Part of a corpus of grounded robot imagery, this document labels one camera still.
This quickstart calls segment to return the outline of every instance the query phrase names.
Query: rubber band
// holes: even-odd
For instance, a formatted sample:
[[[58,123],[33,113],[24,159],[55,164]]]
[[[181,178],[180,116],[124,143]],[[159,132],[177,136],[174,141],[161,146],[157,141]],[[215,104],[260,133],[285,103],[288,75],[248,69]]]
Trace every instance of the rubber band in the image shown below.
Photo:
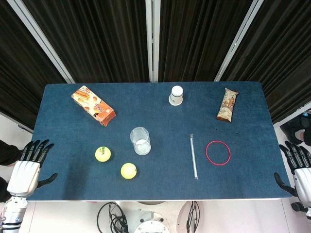
[[[210,157],[208,156],[208,153],[207,153],[207,150],[208,150],[208,147],[210,146],[210,144],[213,144],[213,143],[216,143],[216,142],[221,143],[221,144],[224,144],[224,145],[227,147],[228,151],[229,151],[229,157],[228,157],[228,159],[227,159],[224,163],[222,163],[222,164],[218,164],[218,163],[215,163],[214,161],[212,161],[212,160],[210,159]],[[228,146],[225,142],[223,142],[223,141],[221,141],[221,140],[214,140],[214,141],[211,141],[211,142],[206,146],[205,153],[206,153],[207,159],[208,159],[212,164],[214,164],[214,165],[216,165],[216,166],[223,166],[223,165],[226,165],[226,164],[229,162],[229,160],[231,159],[231,151],[230,151],[229,146]]]

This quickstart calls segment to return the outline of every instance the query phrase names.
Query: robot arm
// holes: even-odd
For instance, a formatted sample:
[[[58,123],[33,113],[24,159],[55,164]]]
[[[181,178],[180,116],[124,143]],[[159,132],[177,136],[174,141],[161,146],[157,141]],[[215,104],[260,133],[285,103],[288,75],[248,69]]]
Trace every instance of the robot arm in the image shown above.
[[[305,212],[307,218],[311,220],[311,154],[302,146],[298,147],[288,141],[285,144],[289,150],[283,145],[279,146],[287,158],[295,188],[287,186],[278,173],[274,173],[276,183],[284,191],[299,198],[301,203],[292,203],[292,208],[295,211]]]
[[[26,212],[26,198],[33,194],[36,188],[51,183],[57,177],[57,173],[54,173],[48,179],[38,182],[42,164],[47,153],[54,146],[54,144],[46,146],[48,142],[45,140],[38,146],[40,141],[37,140],[28,143],[23,149],[7,187],[12,197],[4,205],[0,217],[0,232],[17,233]]]

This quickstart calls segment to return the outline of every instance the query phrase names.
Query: glass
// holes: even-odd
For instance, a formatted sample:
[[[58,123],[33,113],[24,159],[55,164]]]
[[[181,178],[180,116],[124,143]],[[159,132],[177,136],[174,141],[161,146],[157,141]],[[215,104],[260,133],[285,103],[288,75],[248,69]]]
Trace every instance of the glass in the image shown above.
[[[144,127],[137,127],[131,131],[131,142],[139,155],[146,155],[151,150],[149,133]]]

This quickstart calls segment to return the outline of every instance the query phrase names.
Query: white paper cup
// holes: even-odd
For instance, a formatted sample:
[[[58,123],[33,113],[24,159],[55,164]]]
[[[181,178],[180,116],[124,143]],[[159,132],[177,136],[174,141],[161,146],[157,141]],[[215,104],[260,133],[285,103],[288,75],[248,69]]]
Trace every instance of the white paper cup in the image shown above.
[[[173,86],[169,102],[173,106],[178,106],[183,102],[183,88],[181,86]]]

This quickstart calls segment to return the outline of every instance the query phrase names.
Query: black curtain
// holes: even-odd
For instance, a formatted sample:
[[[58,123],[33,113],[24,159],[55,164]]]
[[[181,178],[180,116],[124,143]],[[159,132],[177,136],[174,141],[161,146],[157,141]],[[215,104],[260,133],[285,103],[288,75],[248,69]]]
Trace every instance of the black curtain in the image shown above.
[[[5,0],[0,32],[0,112],[33,128],[45,85],[65,81]]]
[[[261,82],[273,122],[311,101],[311,2],[265,0],[221,81]]]
[[[148,82],[145,0],[23,0],[77,83]]]
[[[163,0],[159,82],[213,81],[251,0]]]

